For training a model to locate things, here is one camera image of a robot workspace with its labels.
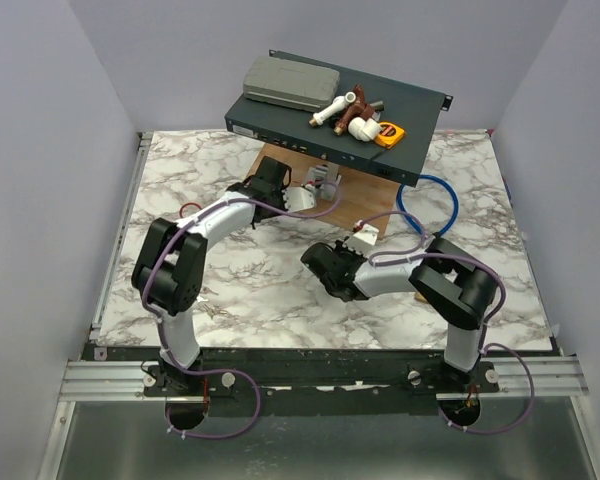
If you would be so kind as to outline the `wooden base board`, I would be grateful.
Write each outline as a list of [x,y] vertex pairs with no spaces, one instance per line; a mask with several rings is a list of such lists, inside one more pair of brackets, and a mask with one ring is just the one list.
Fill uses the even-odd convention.
[[[292,168],[292,186],[299,186],[304,181],[310,167],[326,164],[326,161],[319,158],[265,144],[247,175],[255,173],[265,156],[281,161]],[[342,176],[339,189],[342,200],[334,212],[312,220],[276,217],[266,225],[281,228],[284,238],[324,241],[350,233],[357,220],[394,209],[398,183],[342,166],[338,167],[338,173]]]

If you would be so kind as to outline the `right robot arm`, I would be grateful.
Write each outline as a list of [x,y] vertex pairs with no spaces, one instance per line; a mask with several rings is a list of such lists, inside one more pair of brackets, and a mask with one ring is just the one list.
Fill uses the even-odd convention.
[[442,384],[460,392],[474,383],[487,324],[506,300],[506,287],[493,269],[441,237],[422,253],[386,262],[356,253],[342,241],[320,242],[304,252],[301,262],[330,296],[344,302],[419,293],[448,324]]

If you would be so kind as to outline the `red cable padlock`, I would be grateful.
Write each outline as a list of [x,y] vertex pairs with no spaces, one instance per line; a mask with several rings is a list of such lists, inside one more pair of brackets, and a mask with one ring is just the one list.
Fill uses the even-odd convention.
[[202,209],[202,206],[196,202],[186,202],[179,208],[179,217],[185,218],[194,212],[198,212]]

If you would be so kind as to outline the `white pvc elbow fitting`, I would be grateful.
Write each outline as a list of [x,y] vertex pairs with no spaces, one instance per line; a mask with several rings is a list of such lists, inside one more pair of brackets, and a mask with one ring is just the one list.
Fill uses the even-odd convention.
[[349,122],[347,129],[356,140],[372,142],[380,134],[382,126],[373,118],[355,117]]

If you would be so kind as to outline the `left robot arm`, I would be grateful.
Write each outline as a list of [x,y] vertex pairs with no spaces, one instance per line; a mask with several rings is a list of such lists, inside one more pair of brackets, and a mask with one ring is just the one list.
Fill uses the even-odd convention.
[[154,220],[132,273],[143,307],[157,317],[161,357],[172,366],[167,382],[181,395],[202,380],[191,307],[203,283],[207,253],[230,234],[287,210],[292,168],[264,158],[253,175],[227,188],[214,203],[179,222]]

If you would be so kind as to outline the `blue cable lock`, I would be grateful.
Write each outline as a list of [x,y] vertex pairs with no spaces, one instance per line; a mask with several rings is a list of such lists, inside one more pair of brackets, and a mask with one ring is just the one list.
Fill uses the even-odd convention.
[[[454,188],[446,180],[444,180],[438,176],[422,174],[419,177],[419,179],[424,180],[424,181],[433,182],[433,183],[441,186],[449,194],[449,197],[450,197],[451,203],[452,203],[452,213],[451,213],[451,216],[450,216],[449,220],[447,221],[447,223],[437,231],[437,234],[442,236],[442,235],[446,234],[453,227],[453,225],[455,224],[455,222],[459,216],[460,203],[459,203],[458,195],[455,192]],[[406,211],[406,207],[404,205],[404,200],[403,200],[404,190],[405,190],[405,185],[401,185],[398,188],[396,197],[395,197],[395,206],[400,212]]]

